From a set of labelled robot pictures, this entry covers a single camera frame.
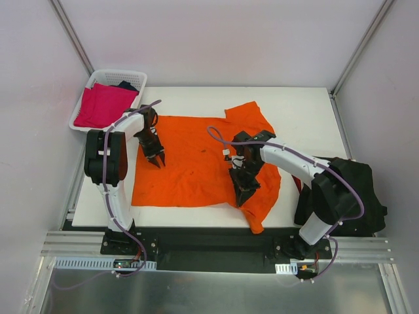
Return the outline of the black t shirt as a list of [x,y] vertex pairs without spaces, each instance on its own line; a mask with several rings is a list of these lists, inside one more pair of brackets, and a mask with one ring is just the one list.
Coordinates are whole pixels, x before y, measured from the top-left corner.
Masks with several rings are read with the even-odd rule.
[[382,231],[388,210],[374,192],[371,167],[342,158],[328,161],[330,170],[322,170],[302,188],[294,223],[302,226],[315,213],[328,225],[342,220],[333,236],[369,237]]

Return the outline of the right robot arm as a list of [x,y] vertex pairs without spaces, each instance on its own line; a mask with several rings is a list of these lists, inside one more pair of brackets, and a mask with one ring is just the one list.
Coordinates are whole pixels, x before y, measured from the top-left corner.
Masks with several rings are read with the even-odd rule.
[[360,193],[340,174],[335,162],[309,156],[282,143],[266,130],[255,136],[241,131],[231,145],[241,164],[230,169],[237,206],[242,206],[259,189],[256,176],[265,164],[276,166],[300,179],[312,193],[312,208],[298,235],[282,245],[283,254],[303,260],[318,250],[318,242],[348,219],[358,206],[362,217],[365,206]]

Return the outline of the orange t shirt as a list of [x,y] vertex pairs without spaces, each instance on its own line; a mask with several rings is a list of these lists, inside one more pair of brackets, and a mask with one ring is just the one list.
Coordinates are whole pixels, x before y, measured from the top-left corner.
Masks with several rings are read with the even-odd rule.
[[217,128],[227,141],[241,131],[255,135],[274,130],[254,101],[227,109],[224,118],[160,116],[156,130],[166,165],[156,167],[138,150],[133,206],[236,205],[223,145],[209,135],[209,126]]

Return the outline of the pink t shirt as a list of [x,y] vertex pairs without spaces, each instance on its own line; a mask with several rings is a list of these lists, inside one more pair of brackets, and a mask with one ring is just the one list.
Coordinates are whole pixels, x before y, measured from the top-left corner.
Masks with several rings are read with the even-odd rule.
[[80,128],[106,128],[131,107],[138,95],[117,86],[95,83],[92,88],[84,89],[80,111],[73,125]]

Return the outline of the white plastic basket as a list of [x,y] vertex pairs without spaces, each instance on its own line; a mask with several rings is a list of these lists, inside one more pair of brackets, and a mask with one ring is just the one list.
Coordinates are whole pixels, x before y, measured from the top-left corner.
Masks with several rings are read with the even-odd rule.
[[138,107],[146,82],[147,75],[139,71],[94,71],[71,115],[69,127],[83,132],[107,128],[126,109]]

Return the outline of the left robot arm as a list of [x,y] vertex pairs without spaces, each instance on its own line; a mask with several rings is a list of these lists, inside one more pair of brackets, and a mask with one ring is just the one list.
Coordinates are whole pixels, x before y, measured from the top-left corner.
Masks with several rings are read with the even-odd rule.
[[98,188],[107,213],[107,229],[101,254],[145,256],[136,235],[135,219],[124,189],[128,174],[127,142],[138,140],[145,159],[156,167],[165,166],[165,152],[157,134],[156,103],[127,109],[106,130],[87,133],[84,173]]

